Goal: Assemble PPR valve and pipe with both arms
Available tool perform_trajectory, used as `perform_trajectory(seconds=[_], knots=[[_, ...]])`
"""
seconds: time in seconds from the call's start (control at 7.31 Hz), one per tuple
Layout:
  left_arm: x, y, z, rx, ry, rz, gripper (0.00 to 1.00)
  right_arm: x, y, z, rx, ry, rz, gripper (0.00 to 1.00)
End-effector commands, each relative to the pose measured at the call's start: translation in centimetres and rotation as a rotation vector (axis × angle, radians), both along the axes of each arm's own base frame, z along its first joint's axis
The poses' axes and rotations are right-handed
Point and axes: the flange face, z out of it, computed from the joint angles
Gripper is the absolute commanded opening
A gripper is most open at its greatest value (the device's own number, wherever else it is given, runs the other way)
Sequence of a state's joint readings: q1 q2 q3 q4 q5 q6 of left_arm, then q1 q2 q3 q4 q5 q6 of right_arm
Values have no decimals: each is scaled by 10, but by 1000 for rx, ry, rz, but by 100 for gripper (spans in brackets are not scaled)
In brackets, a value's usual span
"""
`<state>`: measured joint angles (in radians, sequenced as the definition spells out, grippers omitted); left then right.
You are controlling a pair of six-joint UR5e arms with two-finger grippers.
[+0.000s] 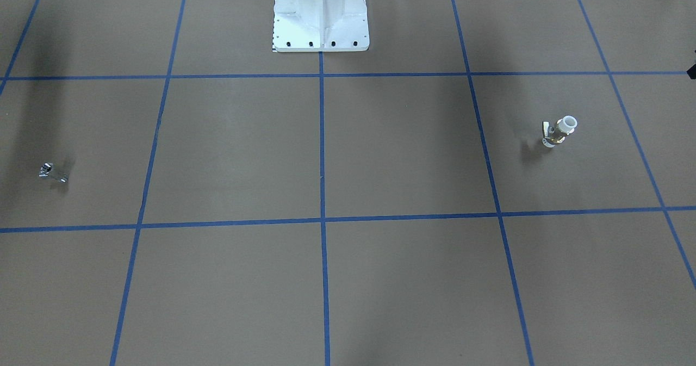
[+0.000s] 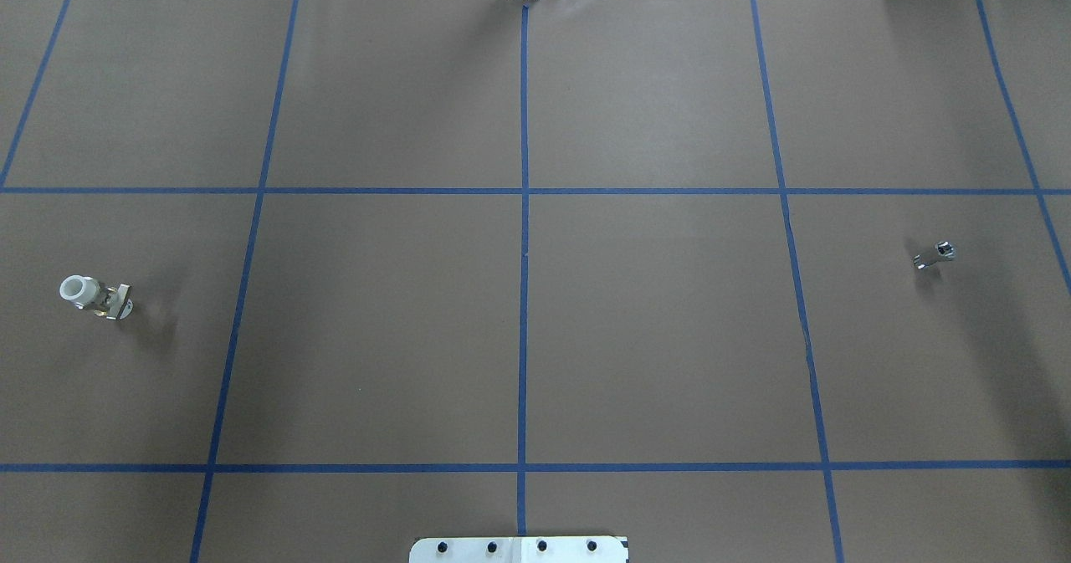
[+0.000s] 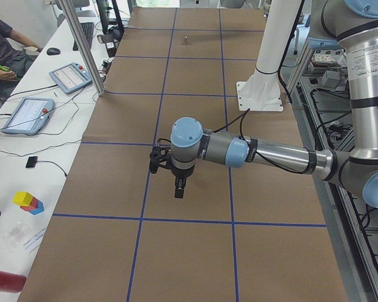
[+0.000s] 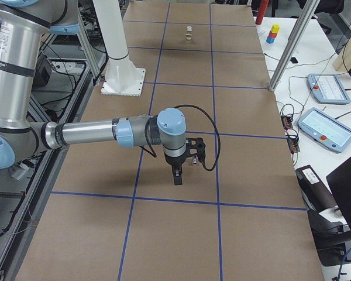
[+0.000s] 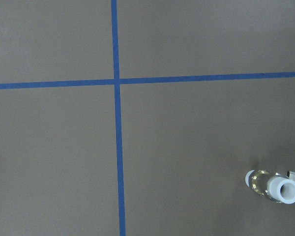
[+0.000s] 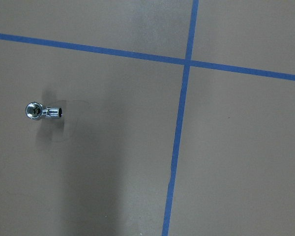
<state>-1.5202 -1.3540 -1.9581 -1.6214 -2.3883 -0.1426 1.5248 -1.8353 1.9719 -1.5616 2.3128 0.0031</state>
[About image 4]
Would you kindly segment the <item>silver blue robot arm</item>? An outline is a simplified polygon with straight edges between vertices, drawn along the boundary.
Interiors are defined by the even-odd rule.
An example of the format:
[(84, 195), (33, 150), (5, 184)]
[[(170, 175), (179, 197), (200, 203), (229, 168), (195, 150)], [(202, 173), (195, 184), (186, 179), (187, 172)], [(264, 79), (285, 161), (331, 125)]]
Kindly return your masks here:
[(95, 122), (27, 120), (41, 37), (48, 32), (77, 33), (77, 1), (0, 1), (0, 17), (0, 170), (45, 150), (117, 141), (122, 147), (162, 145), (174, 183), (182, 183), (186, 122), (178, 109)]

